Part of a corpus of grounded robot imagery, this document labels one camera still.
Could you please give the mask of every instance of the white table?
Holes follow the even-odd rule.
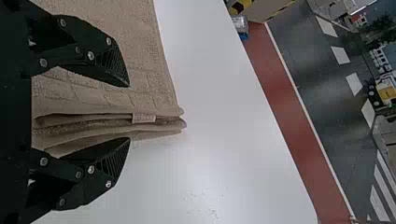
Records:
[[[221,0],[154,0],[187,130],[138,143],[118,185],[37,223],[317,224]]]

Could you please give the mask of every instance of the road marking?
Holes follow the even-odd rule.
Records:
[[[331,35],[334,37],[338,37],[337,33],[334,30],[334,27],[332,26],[332,24],[330,22],[325,21],[320,17],[317,17],[317,20],[319,22],[320,28],[322,29],[322,31],[325,35]]]
[[[361,80],[359,79],[357,73],[347,76],[346,81],[347,84],[349,84],[349,87],[352,90],[354,96],[356,96],[363,88],[363,85],[361,84]]]
[[[341,195],[342,195],[343,198],[344,198],[344,202],[346,203],[346,207],[347,207],[347,209],[348,209],[348,211],[349,211],[349,214],[350,214],[352,217],[355,217],[355,213],[353,212],[352,207],[350,206],[349,200],[347,199],[347,196],[346,196],[346,194],[344,193],[343,188],[341,187],[340,181],[338,180],[338,177],[337,177],[337,175],[335,174],[334,169],[332,168],[332,164],[330,163],[329,157],[327,156],[327,153],[326,153],[326,151],[324,150],[324,146],[323,146],[322,142],[320,141],[320,138],[319,138],[319,136],[318,136],[317,130],[315,129],[314,123],[312,122],[311,117],[309,117],[309,114],[308,114],[308,111],[306,110],[306,107],[305,107],[305,104],[304,104],[304,102],[303,102],[303,99],[301,98],[301,95],[300,95],[300,93],[299,93],[298,90],[297,90],[296,84],[294,83],[294,80],[293,80],[293,78],[291,77],[291,73],[290,73],[290,71],[289,71],[289,68],[286,66],[285,60],[283,59],[283,56],[282,56],[282,54],[280,53],[279,47],[277,46],[277,43],[276,43],[276,41],[275,41],[275,39],[274,39],[274,36],[273,36],[273,34],[272,34],[272,32],[271,32],[271,29],[270,29],[270,27],[268,26],[268,23],[267,23],[267,22],[265,23],[265,28],[267,29],[268,34],[269,34],[269,36],[270,36],[270,38],[271,38],[271,41],[273,42],[273,44],[274,44],[274,46],[275,46],[277,55],[279,56],[279,59],[280,59],[280,61],[282,62],[283,67],[285,68],[286,74],[288,74],[290,83],[291,83],[291,85],[292,85],[293,88],[294,88],[294,91],[295,91],[295,93],[296,93],[296,95],[297,95],[297,98],[298,98],[298,100],[299,100],[299,102],[300,102],[300,105],[301,105],[301,107],[303,108],[303,111],[304,111],[304,113],[305,113],[306,118],[308,119],[309,125],[311,126],[311,129],[312,129],[312,131],[313,131],[313,133],[314,133],[314,135],[315,135],[315,137],[316,137],[316,139],[317,139],[317,141],[318,141],[318,143],[319,143],[319,146],[320,146],[320,149],[321,149],[321,151],[322,151],[323,157],[324,157],[324,159],[326,160],[327,165],[329,166],[330,172],[332,173],[332,177],[334,178],[335,183],[336,183],[338,189],[340,190]]]
[[[345,49],[332,47],[332,52],[334,53],[335,59],[339,64],[350,63]]]
[[[385,200],[388,203],[390,211],[392,212],[393,216],[396,217],[396,203],[394,202],[393,197],[390,194],[390,191],[388,189],[388,186],[385,183],[384,177],[379,172],[377,166],[375,166],[374,176],[375,176],[376,183],[378,183],[378,186],[381,189],[382,194],[384,195]]]
[[[376,158],[378,159],[379,164],[381,165],[382,170],[384,171],[385,176],[387,177],[390,187],[392,188],[393,192],[396,194],[395,180],[394,180],[392,174],[390,173],[390,170],[389,170],[387,164],[385,163],[384,158],[382,158],[382,155],[379,151],[376,153]]]
[[[373,126],[373,122],[375,118],[375,111],[369,100],[366,100],[366,103],[361,109],[361,113],[363,113],[363,116],[366,119],[367,124],[371,128]]]
[[[370,202],[371,202],[371,204],[375,210],[375,213],[378,216],[380,221],[390,221],[388,214],[385,211],[384,205],[381,203],[381,200],[379,199],[378,193],[376,193],[374,186],[372,186]]]

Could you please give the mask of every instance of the towel fold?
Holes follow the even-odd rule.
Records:
[[[32,146],[60,157],[129,136],[180,133],[177,105],[152,0],[34,0],[53,15],[77,16],[115,38],[130,88],[54,68],[32,80]]]

